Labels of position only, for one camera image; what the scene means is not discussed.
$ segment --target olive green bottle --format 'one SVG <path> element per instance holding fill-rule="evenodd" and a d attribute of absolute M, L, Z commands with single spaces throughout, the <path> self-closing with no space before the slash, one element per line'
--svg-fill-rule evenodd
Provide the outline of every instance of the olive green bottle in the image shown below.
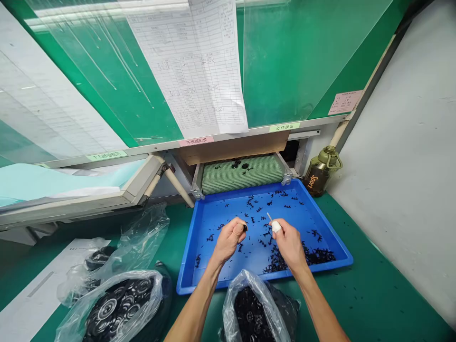
<path fill-rule="evenodd" d="M 329 179 L 343 166 L 334 146 L 326 146 L 310 160 L 303 184 L 312 197 L 323 195 Z"/>

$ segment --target sticker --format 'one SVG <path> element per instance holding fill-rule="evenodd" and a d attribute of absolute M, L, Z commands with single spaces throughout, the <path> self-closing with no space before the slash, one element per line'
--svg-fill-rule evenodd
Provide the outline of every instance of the sticker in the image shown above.
<path fill-rule="evenodd" d="M 199 145 L 202 143 L 212 143 L 212 142 L 214 142 L 214 138 L 209 136 L 209 137 L 201 137 L 201 138 L 195 138 L 195 139 L 179 140 L 179 145 L 181 147 L 185 147 L 185 146 L 193 146 L 193 145 Z"/>
<path fill-rule="evenodd" d="M 106 159 L 113 159 L 119 157 L 125 157 L 127 154 L 124 151 L 116 151 L 116 152 L 108 152 L 108 153 L 101 153 L 101 154 L 93 154 L 91 156 L 87 156 L 93 162 L 106 160 Z"/>
<path fill-rule="evenodd" d="M 351 112 L 358 103 L 362 90 L 336 94 L 328 115 Z"/>
<path fill-rule="evenodd" d="M 295 128 L 299 128 L 301 123 L 282 123 L 280 125 L 269 126 L 269 132 L 279 132 L 279 131 L 287 131 Z"/>

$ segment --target light blue paper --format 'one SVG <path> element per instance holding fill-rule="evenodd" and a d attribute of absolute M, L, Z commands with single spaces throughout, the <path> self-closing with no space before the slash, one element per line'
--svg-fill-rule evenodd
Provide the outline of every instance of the light blue paper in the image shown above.
<path fill-rule="evenodd" d="M 29 164 L 0 168 L 0 207 L 36 200 L 71 190 L 92 187 L 122 187 L 145 160 L 138 160 L 102 176 L 73 176 Z"/>

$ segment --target green conveyor belt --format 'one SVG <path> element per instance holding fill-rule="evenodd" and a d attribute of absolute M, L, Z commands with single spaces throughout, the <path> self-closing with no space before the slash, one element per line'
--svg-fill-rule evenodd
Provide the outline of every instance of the green conveyor belt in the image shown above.
<path fill-rule="evenodd" d="M 283 173 L 274 155 L 240 158 L 237 169 L 231 166 L 233 161 L 208 163 L 204 166 L 202 190 L 205 195 L 225 191 L 250 188 L 283 180 Z M 242 165 L 248 163 L 250 170 Z"/>

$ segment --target blue plastic tray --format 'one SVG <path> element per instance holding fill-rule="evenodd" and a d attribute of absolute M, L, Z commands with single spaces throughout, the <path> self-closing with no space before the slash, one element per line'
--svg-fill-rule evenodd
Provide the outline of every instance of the blue plastic tray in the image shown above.
<path fill-rule="evenodd" d="M 288 196 L 275 194 L 276 190 L 284 190 Z M 251 201 L 253 208 L 247 205 L 248 197 L 251 195 L 254 195 L 254 199 Z M 272 201 L 272 204 L 268 206 L 267 203 L 270 201 Z M 345 247 L 331 227 L 304 185 L 295 179 L 291 181 L 290 185 L 282 186 L 278 183 L 228 191 L 207 195 L 205 200 L 197 201 L 180 266 L 177 293 L 186 295 L 193 292 L 217 243 L 220 233 L 217 228 L 227 224 L 236 216 L 247 222 L 247 237 L 243 241 L 241 252 L 238 252 L 238 247 L 233 257 L 223 266 L 218 277 L 217 288 L 228 287 L 230 281 L 243 268 L 260 275 L 263 280 L 292 276 L 288 269 L 273 273 L 263 273 L 263 269 L 270 263 L 268 257 L 271 255 L 271 249 L 276 245 L 274 240 L 272 240 L 271 245 L 268 244 L 270 235 L 263 236 L 264 233 L 270 230 L 270 226 L 264 226 L 269 223 L 266 212 L 269 212 L 273 219 L 283 218 L 296 227 L 301 232 L 301 240 L 304 241 L 309 250 L 327 248 L 334 252 L 336 261 L 311 265 L 310 270 L 312 272 L 353 264 L 353 257 L 347 247 Z M 316 229 L 321 234 L 322 239 L 320 242 L 317 241 L 318 236 L 314 237 L 313 234 L 309 233 L 311 229 Z M 213 241 L 207 241 L 211 234 L 214 234 Z M 200 255 L 198 268 L 196 268 L 197 255 Z"/>

